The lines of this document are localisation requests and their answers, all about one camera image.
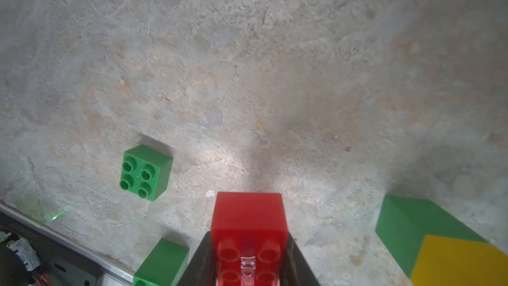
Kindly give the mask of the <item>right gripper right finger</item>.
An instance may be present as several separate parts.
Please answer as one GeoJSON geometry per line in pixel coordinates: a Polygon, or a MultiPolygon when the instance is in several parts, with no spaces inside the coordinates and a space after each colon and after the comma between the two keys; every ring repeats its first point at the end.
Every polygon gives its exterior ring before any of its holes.
{"type": "Polygon", "coordinates": [[[280,269],[280,285],[320,286],[291,234],[288,235],[287,246],[283,254],[280,269]]]}

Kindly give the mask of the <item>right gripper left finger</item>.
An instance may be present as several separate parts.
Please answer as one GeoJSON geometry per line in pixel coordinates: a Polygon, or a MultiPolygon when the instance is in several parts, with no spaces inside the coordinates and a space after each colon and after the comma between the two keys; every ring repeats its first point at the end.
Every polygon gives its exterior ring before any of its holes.
{"type": "Polygon", "coordinates": [[[191,258],[177,286],[216,286],[216,263],[208,231],[191,258]]]}

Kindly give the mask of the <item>red lego brick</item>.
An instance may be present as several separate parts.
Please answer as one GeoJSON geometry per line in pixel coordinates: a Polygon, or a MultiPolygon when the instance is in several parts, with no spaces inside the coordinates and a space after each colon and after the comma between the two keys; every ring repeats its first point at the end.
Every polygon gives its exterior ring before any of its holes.
{"type": "Polygon", "coordinates": [[[211,224],[218,285],[278,285],[288,225],[280,193],[219,192],[211,224]]]}

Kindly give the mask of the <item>yellow lego brick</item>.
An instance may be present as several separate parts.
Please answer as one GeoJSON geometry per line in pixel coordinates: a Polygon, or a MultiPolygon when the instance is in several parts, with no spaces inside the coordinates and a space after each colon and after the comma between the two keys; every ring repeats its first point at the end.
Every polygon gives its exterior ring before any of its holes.
{"type": "Polygon", "coordinates": [[[507,254],[490,243],[428,235],[413,285],[507,285],[507,254]]]}

